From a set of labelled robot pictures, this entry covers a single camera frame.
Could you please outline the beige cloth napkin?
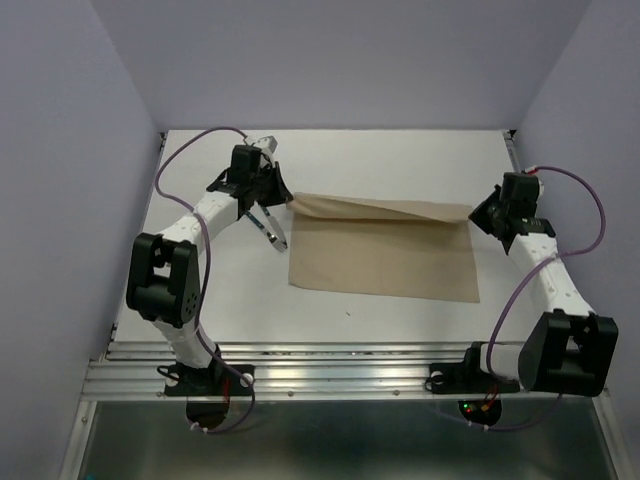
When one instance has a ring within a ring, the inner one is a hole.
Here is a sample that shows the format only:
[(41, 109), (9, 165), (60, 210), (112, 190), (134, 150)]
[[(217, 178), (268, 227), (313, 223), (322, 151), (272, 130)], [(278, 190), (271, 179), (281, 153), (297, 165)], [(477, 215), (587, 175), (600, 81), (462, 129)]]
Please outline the beige cloth napkin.
[(288, 208), (293, 286), (480, 300), (468, 205), (297, 193)]

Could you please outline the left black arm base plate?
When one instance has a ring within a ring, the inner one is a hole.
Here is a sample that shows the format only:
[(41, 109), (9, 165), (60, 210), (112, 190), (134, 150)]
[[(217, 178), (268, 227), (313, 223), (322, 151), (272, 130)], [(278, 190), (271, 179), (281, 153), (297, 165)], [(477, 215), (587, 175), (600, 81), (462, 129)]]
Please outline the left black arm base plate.
[(196, 369), (180, 363), (160, 365), (156, 372), (165, 380), (168, 397), (250, 397), (249, 387), (228, 369), (213, 362)]

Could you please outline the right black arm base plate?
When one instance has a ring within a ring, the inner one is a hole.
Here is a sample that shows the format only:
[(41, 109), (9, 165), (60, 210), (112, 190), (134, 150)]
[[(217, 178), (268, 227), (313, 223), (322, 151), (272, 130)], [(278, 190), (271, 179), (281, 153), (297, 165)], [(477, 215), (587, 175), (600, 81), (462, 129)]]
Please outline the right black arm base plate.
[(432, 363), (425, 389), (436, 395), (471, 395), (486, 393), (518, 393), (517, 381), (499, 380), (463, 363)]

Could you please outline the silver fork teal handle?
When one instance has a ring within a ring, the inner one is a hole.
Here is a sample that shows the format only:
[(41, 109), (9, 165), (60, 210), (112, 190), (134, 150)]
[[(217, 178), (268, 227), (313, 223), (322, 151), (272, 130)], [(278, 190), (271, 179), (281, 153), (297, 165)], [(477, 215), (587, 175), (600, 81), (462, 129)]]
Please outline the silver fork teal handle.
[(281, 243), (275, 236), (275, 234), (273, 233), (273, 229), (270, 226), (269, 222), (267, 221), (266, 217), (266, 221), (269, 224), (269, 227), (267, 227), (263, 222), (261, 222), (253, 213), (251, 213), (250, 211), (246, 212), (244, 214), (244, 216), (246, 218), (248, 218), (251, 223), (256, 226), (258, 228), (258, 230), (267, 238), (267, 240), (269, 241), (269, 243), (271, 244), (271, 246), (278, 252), (280, 253), (284, 253), (287, 249), (288, 249), (288, 242), (286, 244)]

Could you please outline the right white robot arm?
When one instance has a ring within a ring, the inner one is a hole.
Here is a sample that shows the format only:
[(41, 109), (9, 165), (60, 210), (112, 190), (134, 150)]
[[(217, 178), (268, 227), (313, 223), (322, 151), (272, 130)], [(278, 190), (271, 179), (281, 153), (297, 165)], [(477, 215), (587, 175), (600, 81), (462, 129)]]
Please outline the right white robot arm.
[[(549, 220), (537, 214), (543, 186), (538, 168), (504, 174), (501, 184), (470, 214), (470, 221), (497, 239), (524, 277), (510, 295), (479, 355), (460, 366), (463, 384), (482, 390), (495, 378), (527, 391), (597, 397), (605, 387), (619, 330), (583, 298), (564, 264), (592, 252), (562, 252)], [(518, 297), (527, 292), (539, 311), (520, 347), (501, 344), (498, 334)]]

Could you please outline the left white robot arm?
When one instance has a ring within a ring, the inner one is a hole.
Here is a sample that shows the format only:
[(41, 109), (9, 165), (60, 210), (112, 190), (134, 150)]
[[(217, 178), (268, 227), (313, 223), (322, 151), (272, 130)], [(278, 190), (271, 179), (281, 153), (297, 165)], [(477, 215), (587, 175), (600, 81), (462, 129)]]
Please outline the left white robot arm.
[(274, 159), (276, 148), (273, 136), (235, 146), (230, 166), (187, 214), (156, 234), (139, 234), (133, 243), (126, 304), (162, 333), (177, 363), (190, 367), (188, 382), (202, 394), (221, 386), (223, 371), (212, 363), (215, 343), (197, 319), (205, 290), (199, 256), (210, 254), (211, 241), (244, 217), (277, 251), (286, 251), (284, 231), (269, 212), (293, 200)]

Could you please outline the silver knife teal handle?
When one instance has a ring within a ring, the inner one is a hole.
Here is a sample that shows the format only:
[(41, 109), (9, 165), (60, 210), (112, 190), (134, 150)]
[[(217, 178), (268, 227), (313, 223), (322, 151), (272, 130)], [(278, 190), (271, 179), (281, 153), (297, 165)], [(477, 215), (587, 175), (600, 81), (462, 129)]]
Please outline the silver knife teal handle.
[(286, 235), (278, 220), (270, 213), (267, 207), (261, 206), (261, 210), (273, 229), (276, 238), (283, 244), (287, 243)]

